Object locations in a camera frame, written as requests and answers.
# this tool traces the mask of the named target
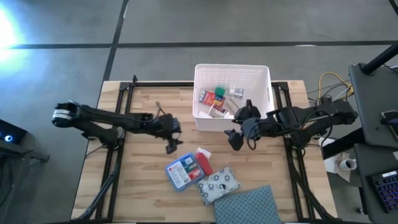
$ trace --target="black keyboard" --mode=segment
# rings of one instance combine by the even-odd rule
[[[398,211],[398,170],[370,176],[386,213]]]

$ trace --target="wooden table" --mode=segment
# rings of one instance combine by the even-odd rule
[[[287,82],[292,104],[308,107],[304,82]],[[99,109],[114,111],[119,84],[120,82],[104,82]],[[155,113],[155,102],[159,101],[166,113],[172,113],[181,122],[183,133],[180,139],[184,143],[179,145],[173,154],[167,155],[165,141],[145,134],[129,133],[126,136],[113,220],[115,222],[214,222],[213,206],[203,205],[196,187],[191,186],[184,192],[177,193],[164,171],[167,164],[202,147],[212,153],[210,164],[214,171],[225,166],[232,168],[243,186],[237,192],[271,185],[282,221],[297,221],[283,139],[261,138],[255,151],[250,150],[246,144],[240,151],[234,151],[224,133],[197,131],[192,116],[192,94],[192,87],[134,88],[131,112]],[[90,141],[88,152],[98,146],[99,142]],[[105,157],[106,150],[100,149],[85,160],[72,218],[81,215],[98,193]],[[335,203],[319,147],[308,147],[304,161],[312,192],[326,210],[336,217]],[[300,198],[305,210],[302,192]]]

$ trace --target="gray floor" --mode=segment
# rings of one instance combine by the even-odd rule
[[[110,44],[121,5],[122,0],[3,0],[0,22],[13,28],[5,40],[12,44]],[[394,40],[397,21],[387,0],[139,0],[128,5],[120,43]],[[267,65],[272,79],[304,80],[307,91],[313,91],[323,72],[349,80],[349,64],[368,62],[387,47],[118,49],[110,80],[133,75],[192,80],[198,63],[234,63]],[[51,154],[48,164],[31,168],[16,187],[8,223],[70,218],[87,141],[77,130],[52,126],[53,107],[68,99],[96,106],[108,55],[109,49],[0,50],[0,119],[28,130],[39,150]],[[389,64],[398,64],[398,58]],[[323,86],[335,83],[327,76]],[[353,97],[349,101],[356,106]],[[359,120],[338,126],[332,136],[359,126]],[[339,217],[367,221],[355,213],[358,191],[330,180]]]

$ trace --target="plastic basket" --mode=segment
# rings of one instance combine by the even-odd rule
[[[271,77],[267,66],[198,64],[195,67],[192,113],[199,131],[224,131],[233,128],[240,130],[239,125],[232,123],[231,119],[198,116],[200,111],[209,110],[208,105],[199,103],[201,92],[214,91],[218,86],[227,89],[226,95],[229,88],[244,88],[241,102],[250,99],[259,109],[261,118],[266,118],[267,112],[275,110]]]

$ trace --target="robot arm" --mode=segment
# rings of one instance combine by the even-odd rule
[[[320,106],[309,108],[285,107],[267,113],[266,119],[261,119],[258,109],[247,100],[246,106],[235,114],[234,123],[241,125],[240,132],[224,131],[228,141],[235,151],[243,145],[243,137],[257,141],[261,136],[278,137],[290,135],[293,147],[303,148],[312,136],[325,134],[334,125],[352,124],[358,117],[351,105],[344,100],[334,102],[324,101]],[[303,128],[307,122],[314,121]]]
[[[156,138],[165,139],[168,141],[167,154],[173,153],[177,149],[177,145],[183,143],[173,138],[174,133],[181,133],[181,127],[178,119],[173,118],[171,114],[159,116],[158,113],[156,117],[151,113],[117,114],[94,109],[87,105],[79,105],[75,102],[68,102],[59,103],[55,107],[52,119],[55,126],[77,128],[83,131],[84,137],[97,137],[104,145],[112,147],[119,144],[119,138],[123,133],[119,133],[114,128],[102,128],[94,122],[112,124],[131,133],[149,134]]]

